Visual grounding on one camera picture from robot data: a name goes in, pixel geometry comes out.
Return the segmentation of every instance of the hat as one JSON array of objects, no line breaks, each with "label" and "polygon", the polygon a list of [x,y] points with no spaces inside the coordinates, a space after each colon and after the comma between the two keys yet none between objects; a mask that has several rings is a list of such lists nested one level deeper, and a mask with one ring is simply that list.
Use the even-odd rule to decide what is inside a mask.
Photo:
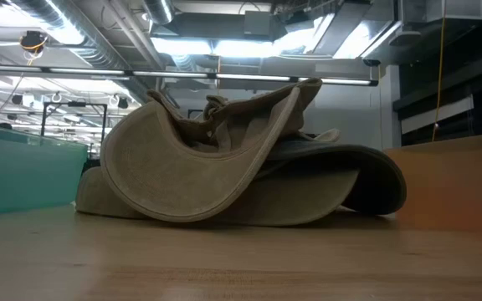
[{"label": "hat", "polygon": [[92,167],[81,176],[75,210],[107,217],[147,218],[125,204],[110,189],[99,167]]},{"label": "hat", "polygon": [[406,198],[397,165],[379,150],[361,145],[303,136],[281,140],[269,153],[261,174],[215,219],[290,226],[313,222],[340,205],[366,214],[389,214],[401,208]]},{"label": "hat", "polygon": [[106,137],[104,179],[149,217],[193,222],[215,216],[245,191],[279,137],[298,132],[320,87],[319,79],[308,79],[251,100],[208,97],[204,121],[183,119],[150,91],[150,103]]}]

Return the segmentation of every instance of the wood grain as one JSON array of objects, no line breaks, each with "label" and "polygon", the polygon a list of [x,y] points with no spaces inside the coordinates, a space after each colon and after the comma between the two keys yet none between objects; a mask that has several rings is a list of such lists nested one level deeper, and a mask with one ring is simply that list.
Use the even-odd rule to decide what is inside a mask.
[{"label": "wood grain", "polygon": [[482,235],[339,213],[301,228],[0,216],[0,300],[482,300]]},{"label": "wood grain", "polygon": [[402,225],[482,232],[482,136],[386,152],[407,182]]}]

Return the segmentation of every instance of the white wall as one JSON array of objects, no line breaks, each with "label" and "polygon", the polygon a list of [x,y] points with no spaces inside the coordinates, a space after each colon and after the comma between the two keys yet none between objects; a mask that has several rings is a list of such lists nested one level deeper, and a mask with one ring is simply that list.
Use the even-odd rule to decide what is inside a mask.
[{"label": "white wall", "polygon": [[[401,130],[392,102],[399,98],[397,66],[388,66],[377,87],[324,85],[305,111],[306,133],[320,134],[336,128],[341,143],[370,146],[378,150],[401,146]],[[216,90],[172,90],[183,116],[188,109],[203,109],[207,94]],[[229,99],[249,99],[253,91],[221,90]]]}]

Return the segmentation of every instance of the ceiling light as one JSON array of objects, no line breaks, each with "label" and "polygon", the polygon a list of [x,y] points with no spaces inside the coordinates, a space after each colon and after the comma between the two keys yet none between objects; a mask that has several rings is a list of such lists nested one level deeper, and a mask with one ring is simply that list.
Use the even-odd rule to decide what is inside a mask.
[{"label": "ceiling light", "polygon": [[64,74],[105,74],[123,75],[123,70],[102,70],[102,69],[71,69],[71,68],[50,68],[51,72]]},{"label": "ceiling light", "polygon": [[109,105],[111,107],[116,107],[118,105],[118,102],[119,102],[119,97],[117,94],[114,94],[109,98]]},{"label": "ceiling light", "polygon": [[118,107],[121,109],[127,109],[128,107],[127,97],[120,97],[118,101]]},{"label": "ceiling light", "polygon": [[[32,129],[32,130],[40,130],[42,129],[41,125],[20,125],[15,124],[13,125],[14,128],[17,129]],[[96,126],[76,126],[76,125],[46,125],[44,127],[46,130],[76,130],[76,131],[84,131],[89,133],[101,133],[101,127]],[[109,133],[112,128],[105,128],[105,133]]]},{"label": "ceiling light", "polygon": [[249,75],[249,74],[217,74],[218,79],[250,79],[269,81],[290,81],[289,76]]},{"label": "ceiling light", "polygon": [[[299,81],[307,80],[308,78],[299,78]],[[351,85],[370,85],[371,80],[362,79],[325,79],[322,78],[323,84],[351,84]]]},{"label": "ceiling light", "polygon": [[301,48],[311,41],[314,31],[314,28],[310,28],[287,33],[284,37],[274,41],[273,47],[277,54],[281,54],[285,50]]},{"label": "ceiling light", "polygon": [[369,46],[369,28],[362,22],[349,34],[338,51],[332,56],[334,59],[355,59]]},{"label": "ceiling light", "polygon": [[271,42],[223,40],[214,53],[230,58],[268,58],[279,54]]},{"label": "ceiling light", "polygon": [[167,38],[151,38],[157,52],[163,54],[210,54],[211,47],[209,42],[202,39],[167,39]]},{"label": "ceiling light", "polygon": [[28,66],[7,66],[7,65],[0,65],[0,71],[8,71],[8,72],[42,72],[42,69],[39,67],[28,67]]},{"label": "ceiling light", "polygon": [[38,22],[8,5],[0,5],[0,26],[35,28]]},{"label": "ceiling light", "polygon": [[304,51],[305,54],[311,53],[314,51],[317,44],[321,41],[321,38],[323,38],[323,34],[325,34],[326,30],[331,25],[332,19],[334,19],[334,16],[335,16],[334,13],[329,13],[324,17],[319,17],[316,20],[314,20],[314,26],[316,30],[311,41],[309,41],[309,43],[306,44],[305,51]]},{"label": "ceiling light", "polygon": [[51,111],[54,111],[54,110],[55,110],[55,111],[57,111],[57,112],[59,112],[59,113],[61,113],[61,114],[66,114],[66,113],[68,113],[67,111],[65,111],[65,110],[63,110],[63,109],[55,108],[55,107],[52,106],[52,105],[49,105],[49,106],[48,106],[48,109],[50,109]]},{"label": "ceiling light", "polygon": [[53,102],[60,102],[62,99],[63,99],[63,96],[61,96],[59,92],[51,96],[51,101]]},{"label": "ceiling light", "polygon": [[65,115],[64,119],[69,120],[69,121],[73,121],[73,122],[80,122],[81,121],[80,117],[74,116],[74,115]]},{"label": "ceiling light", "polygon": [[191,72],[168,72],[168,71],[135,71],[135,76],[156,76],[166,78],[188,78],[188,79],[206,79],[208,77],[205,73],[191,73]]},{"label": "ceiling light", "polygon": [[381,44],[386,41],[387,38],[389,38],[392,33],[394,33],[398,28],[401,27],[401,21],[397,21],[395,22],[395,24],[393,24],[393,26],[388,29],[388,31],[386,31],[386,33],[384,33],[377,41],[375,41],[375,43],[373,43],[366,51],[364,51],[360,56],[362,58],[365,58],[366,56],[368,56],[371,52],[373,52],[373,50],[377,49],[379,46],[381,46]]}]

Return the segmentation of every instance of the wooden table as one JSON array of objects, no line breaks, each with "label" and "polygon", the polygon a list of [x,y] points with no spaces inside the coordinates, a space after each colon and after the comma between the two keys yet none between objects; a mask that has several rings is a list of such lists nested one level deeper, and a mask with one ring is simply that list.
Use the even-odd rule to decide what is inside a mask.
[{"label": "wooden table", "polygon": [[482,233],[347,212],[297,228],[0,216],[0,300],[449,299],[482,300]]}]

